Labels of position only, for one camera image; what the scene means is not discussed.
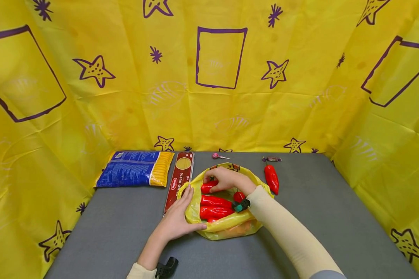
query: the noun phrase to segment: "wrapped candy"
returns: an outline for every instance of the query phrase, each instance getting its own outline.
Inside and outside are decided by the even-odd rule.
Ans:
[[[269,162],[281,162],[281,158],[278,157],[263,157],[262,161],[269,161]]]

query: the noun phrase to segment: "left hand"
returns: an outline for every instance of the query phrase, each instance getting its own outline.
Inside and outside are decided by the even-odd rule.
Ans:
[[[206,223],[189,224],[184,218],[184,212],[191,203],[194,188],[191,185],[185,189],[181,199],[176,200],[168,209],[153,234],[168,242],[197,230],[206,229]]]

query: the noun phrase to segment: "blue pasta package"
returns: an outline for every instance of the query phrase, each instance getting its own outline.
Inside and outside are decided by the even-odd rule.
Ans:
[[[173,158],[172,152],[114,152],[96,187],[166,187]]]

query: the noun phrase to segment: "purple rectangle drawing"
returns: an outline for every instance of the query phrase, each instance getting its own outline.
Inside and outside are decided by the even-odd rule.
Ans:
[[[19,34],[23,34],[25,32],[28,32],[31,35],[31,38],[33,39],[34,43],[37,46],[37,49],[39,50],[42,58],[44,59],[44,61],[47,63],[48,68],[51,71],[51,74],[53,75],[54,79],[56,79],[57,85],[59,85],[60,90],[62,91],[63,94],[63,98],[62,100],[60,100],[59,103],[51,106],[50,108],[44,109],[43,111],[37,112],[36,114],[33,115],[28,115],[26,117],[22,117],[22,118],[18,118],[15,116],[15,114],[10,110],[8,104],[6,104],[5,100],[3,100],[0,97],[0,105],[3,107],[3,109],[6,111],[6,113],[12,118],[12,120],[14,122],[23,122],[23,121],[27,121],[27,120],[31,120],[34,118],[38,118],[41,117],[42,115],[48,114],[49,112],[51,112],[53,109],[57,108],[58,106],[62,105],[63,102],[65,102],[66,100],[66,95],[65,92],[62,88],[62,86],[60,85],[59,80],[57,79],[56,74],[54,73],[53,69],[51,68],[50,64],[48,63],[47,59],[45,58],[45,55],[42,52],[42,49],[39,47],[39,44],[36,41],[36,38],[33,35],[33,32],[31,32],[31,29],[28,25],[22,26],[22,27],[18,27],[15,29],[9,29],[9,30],[4,30],[4,31],[0,31],[0,39],[4,39],[10,36],[15,36],[15,35],[19,35]]]
[[[240,71],[240,64],[242,60],[242,53],[244,51],[244,44],[245,44],[245,38],[247,36],[247,28],[242,29],[211,29],[211,28],[204,28],[204,27],[197,27],[197,59],[196,59],[196,83],[201,86],[211,87],[211,88],[226,88],[226,89],[235,89],[237,85],[237,81],[239,78],[239,71]],[[220,85],[220,84],[207,84],[204,82],[199,82],[199,59],[200,59],[200,50],[201,50],[201,33],[210,33],[210,34],[242,34],[242,46],[240,48],[240,56],[239,56],[239,63],[237,66],[237,72],[236,72],[236,78],[233,82],[233,86],[226,86],[226,85]]]
[[[380,57],[379,61],[377,62],[377,64],[374,66],[374,68],[372,68],[371,72],[368,74],[368,76],[366,77],[365,81],[363,82],[361,88],[363,90],[365,90],[366,92],[368,92],[369,94],[372,93],[371,90],[369,90],[368,88],[366,88],[366,85],[369,81],[369,79],[371,79],[371,77],[374,75],[374,72],[377,70],[377,68],[382,64],[383,60],[386,58],[386,56],[389,54],[391,48],[397,43],[399,42],[399,46],[401,47],[411,47],[411,48],[417,48],[419,49],[419,43],[415,43],[412,41],[404,41],[403,38],[401,36],[396,36],[394,38],[394,40],[391,42],[391,44],[389,45],[389,47],[386,49],[386,51],[383,53],[382,57]],[[373,103],[374,105],[386,108],[390,103],[392,103],[397,97],[400,96],[400,94],[402,94],[412,83],[413,81],[419,76],[419,72],[416,73],[416,75],[409,80],[409,82],[407,82],[406,85],[404,85],[396,94],[394,94],[394,96],[386,103],[377,103],[374,102],[372,100],[371,97],[369,97],[369,100],[371,103]]]

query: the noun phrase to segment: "red pasta box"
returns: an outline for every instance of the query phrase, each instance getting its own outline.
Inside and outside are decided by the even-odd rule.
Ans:
[[[171,184],[169,185],[168,197],[164,205],[163,216],[171,205],[177,200],[179,189],[184,183],[191,181],[192,169],[194,168],[194,153],[181,152],[175,160],[174,172],[172,173]]]

